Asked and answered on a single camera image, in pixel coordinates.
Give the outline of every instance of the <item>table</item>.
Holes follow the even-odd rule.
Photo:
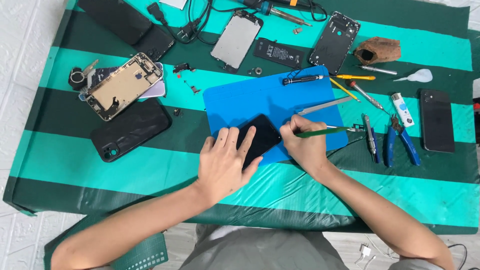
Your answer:
[[[90,132],[103,121],[78,100],[67,84],[73,66],[85,67],[99,59],[97,67],[117,66],[136,54],[108,30],[96,25],[70,0],[53,42],[32,109],[10,172],[3,200],[21,212],[55,210],[82,214],[110,212],[135,202],[178,190],[195,180],[198,155],[209,134],[202,92],[194,95],[184,83],[203,91],[209,87],[255,77],[247,71],[261,67],[262,76],[289,71],[248,52],[237,74],[228,74],[210,56],[212,46],[195,41],[177,43],[162,59],[167,97],[159,101],[172,115],[172,126],[112,163],[103,162],[89,140]],[[155,22],[147,11],[149,0],[129,1]],[[401,41],[402,57],[377,67],[408,75],[429,68],[429,83],[392,82],[392,77],[375,73],[364,90],[394,112],[389,95],[400,92],[415,119],[408,132],[419,152],[421,166],[413,166],[398,139],[394,166],[375,164],[363,133],[349,133],[349,144],[331,151],[329,159],[346,174],[389,199],[438,234],[476,233],[479,222],[479,178],[475,129],[471,105],[472,71],[470,42],[467,39],[468,7],[451,8],[414,0],[322,1],[331,13],[339,11],[361,23],[354,45],[379,36]],[[236,7],[227,0],[215,2],[217,9]],[[203,6],[195,6],[198,14]],[[288,7],[279,9],[310,18],[309,12]],[[163,5],[169,24],[177,30],[185,24],[186,13]],[[212,12],[202,37],[219,37],[230,13]],[[298,35],[291,22],[259,15],[264,27],[258,37],[278,40],[309,55],[325,22],[311,22]],[[173,66],[188,62],[196,72],[172,74]],[[344,74],[363,73],[348,55]],[[418,89],[446,91],[452,100],[454,154],[428,152],[421,147]],[[334,89],[338,98],[345,96]],[[384,144],[388,116],[371,104],[345,103],[340,112],[345,125],[362,123],[370,116],[379,144]],[[251,182],[235,194],[188,222],[233,224],[303,230],[366,232],[368,227],[327,188],[316,183],[293,161],[261,167]]]

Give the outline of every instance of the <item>phone battery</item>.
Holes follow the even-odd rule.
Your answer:
[[[305,52],[278,44],[266,38],[258,38],[254,56],[268,59],[292,68],[300,68]]]

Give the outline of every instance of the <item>white tiled floor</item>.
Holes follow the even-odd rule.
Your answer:
[[[480,0],[440,0],[451,6],[471,6],[469,27],[480,30]],[[3,194],[45,59],[63,14],[65,0],[0,0],[0,195]],[[475,94],[480,97],[480,81]],[[36,218],[18,214],[0,202],[0,270],[43,269],[43,246],[82,216],[43,212]],[[177,269],[195,243],[194,224],[179,224],[166,233],[170,261],[158,269]],[[351,269],[358,258],[362,234],[326,233]],[[464,243],[469,257],[465,269],[480,266],[480,237],[442,236],[449,243]],[[380,257],[370,269],[386,269]]]

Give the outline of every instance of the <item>wire cutter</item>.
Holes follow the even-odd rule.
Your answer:
[[[413,146],[413,142],[410,139],[410,136],[408,135],[405,128],[398,123],[398,118],[396,114],[392,114],[390,120],[392,121],[392,125],[388,127],[387,132],[387,166],[393,166],[393,144],[395,143],[395,137],[397,132],[403,144],[405,145],[405,149],[407,150],[410,158],[412,159],[412,163],[417,166],[420,165],[420,157],[415,150],[415,146]]]

